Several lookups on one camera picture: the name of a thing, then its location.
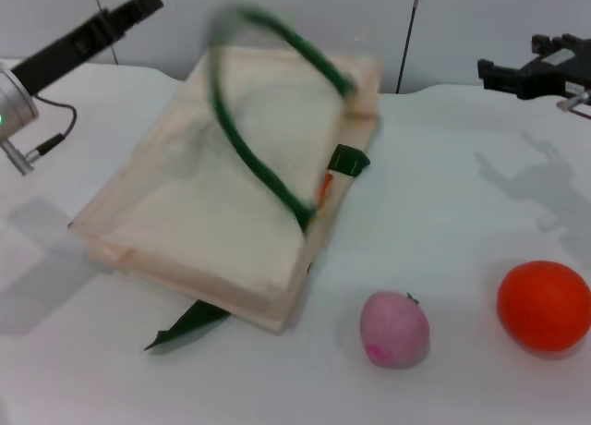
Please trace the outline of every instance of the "pink fruit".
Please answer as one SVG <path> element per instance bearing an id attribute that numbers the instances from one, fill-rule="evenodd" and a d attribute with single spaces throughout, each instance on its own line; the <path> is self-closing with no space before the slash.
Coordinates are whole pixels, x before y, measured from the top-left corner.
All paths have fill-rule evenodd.
<path id="1" fill-rule="evenodd" d="M 361 340 L 369 360 L 379 367 L 408 367 L 428 350 L 427 317 L 410 294 L 381 291 L 361 312 Z"/>

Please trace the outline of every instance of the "cable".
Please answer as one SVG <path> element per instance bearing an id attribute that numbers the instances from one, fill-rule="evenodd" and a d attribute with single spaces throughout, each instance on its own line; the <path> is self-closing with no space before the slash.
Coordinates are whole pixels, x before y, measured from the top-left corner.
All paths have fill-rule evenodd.
<path id="1" fill-rule="evenodd" d="M 396 93 L 400 92 L 400 85 L 403 82 L 404 65 L 406 65 L 406 55 L 408 54 L 408 45 L 410 43 L 410 35 L 413 32 L 413 25 L 415 24 L 416 8 L 418 7 L 418 0 L 413 3 L 413 12 L 410 16 L 410 23 L 408 25 L 408 32 L 406 33 L 406 43 L 404 44 L 403 63 L 400 65 L 400 73 L 398 74 L 398 84 L 396 85 Z"/>
<path id="2" fill-rule="evenodd" d="M 241 22 L 249 23 L 277 34 L 304 57 L 332 86 L 345 98 L 355 91 L 355 84 L 339 70 L 311 43 L 284 25 L 270 13 L 255 6 L 231 6 L 218 13 L 209 31 L 209 88 L 213 112 L 217 116 L 226 137 L 248 169 L 283 202 L 293 213 L 302 231 L 306 231 L 309 221 L 316 213 L 314 205 L 300 201 L 285 183 L 250 150 L 238 133 L 234 118 L 226 106 L 225 95 L 220 82 L 222 71 L 223 46 L 240 28 Z"/>
<path id="3" fill-rule="evenodd" d="M 99 7 L 99 11 L 103 11 L 103 5 L 101 5 L 101 0 L 96 0 L 96 5 Z M 115 46 L 111 45 L 111 54 L 113 54 L 113 59 L 116 65 L 119 65 L 119 60 L 117 60 L 117 54 L 115 54 Z"/>
<path id="4" fill-rule="evenodd" d="M 40 97 L 39 94 L 35 94 L 33 97 L 35 97 L 40 102 L 50 104 L 51 106 L 69 109 L 72 112 L 72 120 L 70 120 L 70 124 L 67 126 L 66 131 L 64 131 L 63 133 L 60 132 L 58 134 L 55 134 L 53 137 L 51 137 L 50 139 L 37 145 L 37 147 L 35 147 L 33 150 L 30 150 L 29 152 L 27 152 L 25 154 L 25 158 L 31 164 L 33 162 L 36 162 L 37 160 L 39 160 L 40 157 L 43 157 L 47 152 L 51 151 L 53 148 L 55 148 L 57 145 L 59 145 L 62 141 L 64 141 L 66 139 L 66 137 L 70 135 L 70 133 L 72 132 L 72 129 L 74 129 L 74 126 L 76 125 L 76 122 L 78 121 L 78 111 L 71 104 L 54 102 L 52 100 L 44 99 L 43 97 Z"/>
<path id="5" fill-rule="evenodd" d="M 70 124 L 68 125 L 66 131 L 64 131 L 64 133 L 62 134 L 64 136 L 64 139 L 67 136 L 69 136 L 70 135 L 70 132 L 72 132 L 72 129 L 74 129 L 74 126 L 76 125 L 76 122 L 78 121 L 78 111 L 77 111 L 77 109 L 74 106 L 72 106 L 71 104 L 59 103 L 59 102 L 54 102 L 52 100 L 44 99 L 39 94 L 35 94 L 34 97 L 37 100 L 39 100 L 40 102 L 50 104 L 51 106 L 57 106 L 58 108 L 66 108 L 66 109 L 69 109 L 72 112 L 72 120 L 70 121 Z"/>
<path id="6" fill-rule="evenodd" d="M 591 115 L 582 113 L 581 111 L 577 111 L 576 109 L 571 109 L 570 112 L 573 113 L 573 114 L 577 114 L 580 117 L 587 118 L 587 119 L 591 120 Z"/>

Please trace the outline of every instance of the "orange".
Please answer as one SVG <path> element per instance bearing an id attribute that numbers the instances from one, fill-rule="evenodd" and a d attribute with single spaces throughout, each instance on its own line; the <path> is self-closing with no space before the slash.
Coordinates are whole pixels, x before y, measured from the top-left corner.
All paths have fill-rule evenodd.
<path id="1" fill-rule="evenodd" d="M 591 326 L 591 291 L 567 266 L 530 261 L 506 275 L 497 310 L 505 328 L 525 346 L 562 351 L 581 340 Z"/>

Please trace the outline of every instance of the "table surface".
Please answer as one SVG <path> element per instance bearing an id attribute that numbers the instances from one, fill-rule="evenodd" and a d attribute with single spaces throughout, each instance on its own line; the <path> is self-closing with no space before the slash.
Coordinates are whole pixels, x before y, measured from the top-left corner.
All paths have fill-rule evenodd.
<path id="1" fill-rule="evenodd" d="M 0 156 L 0 425 L 588 423 L 591 346 L 535 357 L 503 331 L 500 279 L 560 261 L 591 275 L 591 126 L 469 86 L 384 95 L 371 167 L 353 185 L 283 335 L 231 318 L 143 352 L 193 303 L 84 258 L 66 225 L 128 158 L 177 82 L 86 65 L 44 95 L 74 104 L 72 135 L 18 175 Z M 14 143 L 66 128 L 40 104 Z M 358 316 L 376 290 L 410 292 L 428 357 L 381 370 Z"/>

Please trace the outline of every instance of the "green leaf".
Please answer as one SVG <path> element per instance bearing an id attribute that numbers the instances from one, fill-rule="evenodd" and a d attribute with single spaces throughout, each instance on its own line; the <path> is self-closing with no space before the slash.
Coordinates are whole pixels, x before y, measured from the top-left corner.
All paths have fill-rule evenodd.
<path id="1" fill-rule="evenodd" d="M 214 307 L 207 302 L 198 300 L 187 310 L 181 318 L 167 331 L 159 331 L 156 339 L 144 348 L 147 351 L 157 345 L 169 342 L 181 335 L 190 333 L 211 323 L 226 319 L 230 313 L 221 308 Z"/>

